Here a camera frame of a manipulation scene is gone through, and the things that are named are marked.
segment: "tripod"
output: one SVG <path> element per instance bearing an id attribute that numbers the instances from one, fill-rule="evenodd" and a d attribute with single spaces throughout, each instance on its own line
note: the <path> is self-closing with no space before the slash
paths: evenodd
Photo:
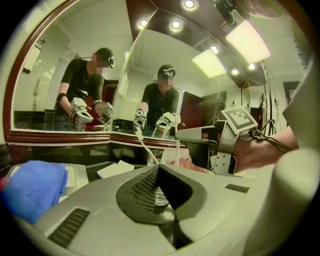
<path id="1" fill-rule="evenodd" d="M 276 129 L 275 129 L 275 120 L 272 119 L 272 96 L 271 96 L 271 89 L 270 89 L 270 83 L 269 83 L 269 78 L 268 78 L 268 72 L 266 70 L 266 64 L 264 61 L 261 61 L 261 67 L 264 73 L 264 77 L 266 80 L 266 86 L 264 86 L 264 93 L 265 93 L 265 106 L 266 109 L 268 109 L 268 101 L 269 101 L 269 119 L 267 120 L 267 122 L 265 123 L 265 125 L 263 126 L 263 128 L 261 129 L 261 131 L 265 130 L 267 127 L 267 124 L 269 125 L 269 131 L 268 131 L 268 136 L 271 135 L 271 132 L 273 132 L 273 134 L 276 133 Z"/>
<path id="2" fill-rule="evenodd" d="M 273 119 L 269 119 L 266 121 L 266 123 L 264 124 L 264 126 L 261 128 L 261 132 L 263 133 L 264 130 L 267 128 L 267 125 L 269 124 L 269 129 L 272 130 L 272 135 L 276 134 L 276 128 L 275 128 L 275 120 Z"/>

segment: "wrist strap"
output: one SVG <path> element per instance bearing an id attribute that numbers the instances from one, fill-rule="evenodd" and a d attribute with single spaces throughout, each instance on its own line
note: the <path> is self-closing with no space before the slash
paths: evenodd
<path id="1" fill-rule="evenodd" d="M 66 97 L 68 98 L 68 96 L 67 96 L 65 93 L 60 93 L 60 94 L 58 95 L 58 97 L 56 98 L 56 101 L 57 101 L 58 104 L 60 103 L 61 99 L 62 99 L 64 96 L 66 96 Z"/>

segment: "glass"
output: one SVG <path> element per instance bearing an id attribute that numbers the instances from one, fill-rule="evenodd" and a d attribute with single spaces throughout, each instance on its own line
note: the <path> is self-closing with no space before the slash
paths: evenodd
<path id="1" fill-rule="evenodd" d="M 162 150 L 151 150 L 151 152 L 154 154 L 155 158 L 158 160 L 159 163 L 161 163 L 163 151 Z M 155 160 L 148 155 L 148 162 L 147 166 L 156 165 Z M 162 192 L 160 187 L 157 187 L 155 192 L 155 207 L 165 207 L 169 204 L 166 196 Z"/>

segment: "door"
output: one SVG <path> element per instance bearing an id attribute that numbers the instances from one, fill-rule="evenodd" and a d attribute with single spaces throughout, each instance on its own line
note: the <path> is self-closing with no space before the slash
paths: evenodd
<path id="1" fill-rule="evenodd" d="M 201 127 L 204 100 L 189 92 L 184 92 L 181 104 L 181 123 L 178 130 Z"/>

